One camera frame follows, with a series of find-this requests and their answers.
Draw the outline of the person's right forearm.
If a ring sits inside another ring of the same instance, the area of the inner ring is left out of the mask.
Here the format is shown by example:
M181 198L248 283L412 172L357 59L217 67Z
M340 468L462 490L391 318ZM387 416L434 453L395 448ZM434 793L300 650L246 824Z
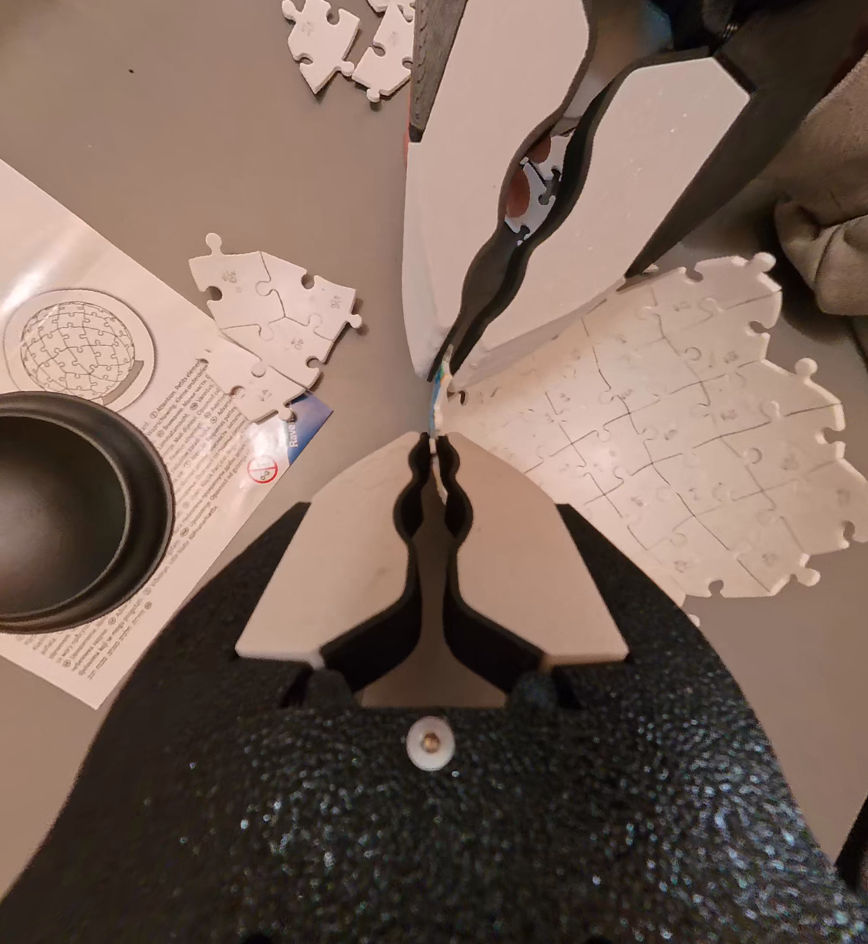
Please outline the person's right forearm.
M868 214L868 50L802 127L796 198L822 225Z

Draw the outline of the printed puzzle instruction sheet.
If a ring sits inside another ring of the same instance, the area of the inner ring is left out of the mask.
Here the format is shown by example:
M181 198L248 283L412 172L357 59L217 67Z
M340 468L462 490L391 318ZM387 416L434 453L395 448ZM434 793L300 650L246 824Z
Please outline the printed puzzle instruction sheet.
M329 415L314 395L295 420L251 423L241 395L207 376L208 350L222 350L214 322L86 221L0 158L0 395L49 391L30 366L30 325L60 307L94 314L114 336L100 346L128 368L106 385L107 407L143 431L168 468L176 524L168 552L145 587L108 615L77 628L0 632L0 655L100 708L197 588Z

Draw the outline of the beige cloth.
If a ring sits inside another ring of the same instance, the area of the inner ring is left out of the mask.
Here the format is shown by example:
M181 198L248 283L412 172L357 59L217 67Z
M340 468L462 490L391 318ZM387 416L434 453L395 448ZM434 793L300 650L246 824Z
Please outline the beige cloth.
M851 319L868 367L868 213L819 226L799 202L775 211L782 250L824 313Z

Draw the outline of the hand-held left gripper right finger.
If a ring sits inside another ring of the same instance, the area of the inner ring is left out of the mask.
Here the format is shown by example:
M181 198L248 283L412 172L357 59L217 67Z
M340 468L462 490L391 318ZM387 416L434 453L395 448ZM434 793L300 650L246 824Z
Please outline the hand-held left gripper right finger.
M558 505L460 433L437 439L451 534L443 632L451 654L505 694L522 677L618 664L629 645Z

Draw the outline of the large assembled white puzzle section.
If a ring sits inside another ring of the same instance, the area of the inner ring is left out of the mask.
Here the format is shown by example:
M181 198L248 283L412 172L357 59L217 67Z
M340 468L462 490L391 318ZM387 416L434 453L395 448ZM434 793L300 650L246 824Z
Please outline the large assembled white puzzle section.
M829 433L814 360L767 358L775 258L647 273L533 353L456 380L459 432L568 504L677 603L816 584L812 557L868 542L868 474Z

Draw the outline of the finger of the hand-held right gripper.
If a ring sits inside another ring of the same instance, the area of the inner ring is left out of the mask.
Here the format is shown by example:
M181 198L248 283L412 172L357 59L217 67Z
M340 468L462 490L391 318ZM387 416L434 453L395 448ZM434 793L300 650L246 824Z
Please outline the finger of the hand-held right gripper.
M605 303L746 107L718 59L663 54L619 74L569 138L558 193L451 362L501 372Z
M457 369L514 254L512 172L562 117L593 54L593 4L418 2L404 201L403 313L422 380Z

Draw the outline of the black round puzzle stand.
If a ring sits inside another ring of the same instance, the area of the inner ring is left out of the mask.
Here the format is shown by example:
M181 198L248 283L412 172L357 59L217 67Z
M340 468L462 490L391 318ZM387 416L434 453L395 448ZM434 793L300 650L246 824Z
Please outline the black round puzzle stand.
M168 469L131 422L70 395L0 395L0 632L98 620L157 572Z

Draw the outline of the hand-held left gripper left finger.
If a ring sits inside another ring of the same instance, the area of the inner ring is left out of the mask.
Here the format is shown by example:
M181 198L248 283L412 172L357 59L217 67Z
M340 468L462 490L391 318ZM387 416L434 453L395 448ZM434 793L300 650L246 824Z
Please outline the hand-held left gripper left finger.
M335 671L355 692L404 662L422 621L414 536L430 462L428 434L407 432L314 495L239 637L240 657Z

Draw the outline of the small assembled white puzzle section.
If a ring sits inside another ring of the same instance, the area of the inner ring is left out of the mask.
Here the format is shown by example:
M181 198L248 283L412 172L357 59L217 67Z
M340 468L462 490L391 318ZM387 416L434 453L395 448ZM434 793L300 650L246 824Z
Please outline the small assembled white puzzle section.
M218 332L203 348L207 375L249 421L292 421L338 339L362 326L356 290L261 251L228 254L215 233L205 243L189 268Z

